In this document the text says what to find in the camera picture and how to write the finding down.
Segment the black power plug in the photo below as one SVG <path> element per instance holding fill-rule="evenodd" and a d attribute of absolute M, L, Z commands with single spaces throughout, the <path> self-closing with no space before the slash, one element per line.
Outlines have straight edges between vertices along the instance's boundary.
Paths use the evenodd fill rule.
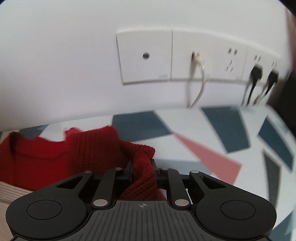
<path fill-rule="evenodd" d="M 270 90 L 273 88 L 274 85 L 277 84 L 279 77 L 279 72 L 277 70 L 272 70 L 267 77 L 267 81 L 262 89 L 260 95 L 255 99 L 254 104 L 260 105 Z"/>
<path fill-rule="evenodd" d="M 247 99 L 247 104 L 249 105 L 253 91 L 257 85 L 257 83 L 262 79 L 263 76 L 263 68 L 259 64 L 255 64 L 254 67 L 252 68 L 249 76 L 249 86 L 251 86 L 249 96 Z"/>

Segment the geometric patterned tablecloth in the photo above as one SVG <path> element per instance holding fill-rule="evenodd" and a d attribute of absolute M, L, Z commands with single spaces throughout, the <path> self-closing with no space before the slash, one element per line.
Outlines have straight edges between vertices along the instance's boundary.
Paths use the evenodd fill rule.
<path fill-rule="evenodd" d="M 122 140 L 154 147 L 158 167 L 199 170 L 269 200 L 277 212 L 271 240 L 295 240 L 295 137 L 272 108 L 152 110 L 23 128 L 20 134 L 59 142 L 70 128 L 106 125 Z"/>

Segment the white double power socket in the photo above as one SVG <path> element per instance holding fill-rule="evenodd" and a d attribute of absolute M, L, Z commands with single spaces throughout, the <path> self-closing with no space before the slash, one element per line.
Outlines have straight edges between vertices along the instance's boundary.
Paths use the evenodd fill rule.
<path fill-rule="evenodd" d="M 259 85 L 265 85 L 269 73 L 272 70 L 280 70 L 280 56 L 269 50 L 249 45 L 241 79 L 242 82 L 249 81 L 250 73 L 255 65 L 262 68 L 262 78 L 259 81 Z"/>

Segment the black power plug right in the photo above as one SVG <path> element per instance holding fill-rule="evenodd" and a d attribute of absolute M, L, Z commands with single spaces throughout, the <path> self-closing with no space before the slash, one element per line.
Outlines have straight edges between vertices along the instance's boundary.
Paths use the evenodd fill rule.
<path fill-rule="evenodd" d="M 279 77 L 279 72 L 277 70 L 272 70 L 267 77 L 267 81 L 262 89 L 260 95 L 255 99 L 254 104 L 260 105 L 270 90 L 273 88 L 274 85 L 277 84 Z"/>

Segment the red and beige knit cardigan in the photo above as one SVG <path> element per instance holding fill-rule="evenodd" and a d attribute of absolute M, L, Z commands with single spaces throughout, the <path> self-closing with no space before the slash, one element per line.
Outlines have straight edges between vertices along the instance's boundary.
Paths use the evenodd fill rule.
<path fill-rule="evenodd" d="M 85 132 L 70 128 L 60 142 L 12 132 L 1 143 L 1 181 L 36 191 L 86 170 L 103 174 L 132 162 L 134 182 L 120 199 L 163 200 L 151 163 L 154 154 L 153 147 L 121 140 L 113 126 Z"/>

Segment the black speaker cabinet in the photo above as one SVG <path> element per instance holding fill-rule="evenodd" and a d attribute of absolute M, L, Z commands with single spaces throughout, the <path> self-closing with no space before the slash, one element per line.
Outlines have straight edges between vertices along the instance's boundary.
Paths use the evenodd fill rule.
<path fill-rule="evenodd" d="M 267 102 L 283 119 L 289 128 L 295 128 L 295 70 L 286 82 L 279 81 Z"/>

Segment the white network socket plate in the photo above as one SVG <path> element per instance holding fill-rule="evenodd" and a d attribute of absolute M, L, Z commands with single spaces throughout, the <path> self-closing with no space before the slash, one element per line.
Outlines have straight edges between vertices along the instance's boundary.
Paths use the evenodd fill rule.
<path fill-rule="evenodd" d="M 173 30 L 172 80 L 210 78 L 217 37 L 210 33 Z"/>

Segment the white power socket plate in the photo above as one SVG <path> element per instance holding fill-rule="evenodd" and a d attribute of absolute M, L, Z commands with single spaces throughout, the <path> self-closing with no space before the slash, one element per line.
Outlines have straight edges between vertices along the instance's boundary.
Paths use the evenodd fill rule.
<path fill-rule="evenodd" d="M 243 75 L 248 45 L 218 38 L 213 62 L 212 78 L 239 82 Z"/>

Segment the white blank wall plate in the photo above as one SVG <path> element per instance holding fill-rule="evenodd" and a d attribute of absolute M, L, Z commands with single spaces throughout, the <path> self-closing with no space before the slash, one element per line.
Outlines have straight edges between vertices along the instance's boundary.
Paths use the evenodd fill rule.
<path fill-rule="evenodd" d="M 172 30 L 133 30 L 116 37 L 124 84 L 170 80 Z"/>

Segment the black power plug left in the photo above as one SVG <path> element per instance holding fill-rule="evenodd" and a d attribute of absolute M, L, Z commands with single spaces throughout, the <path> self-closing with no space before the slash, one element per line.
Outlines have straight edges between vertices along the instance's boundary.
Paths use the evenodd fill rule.
<path fill-rule="evenodd" d="M 262 79 L 263 76 L 263 68 L 259 64 L 255 64 L 254 67 L 252 68 L 249 76 L 249 86 L 251 86 L 249 96 L 247 99 L 247 104 L 249 105 L 253 91 L 257 85 L 257 83 Z"/>

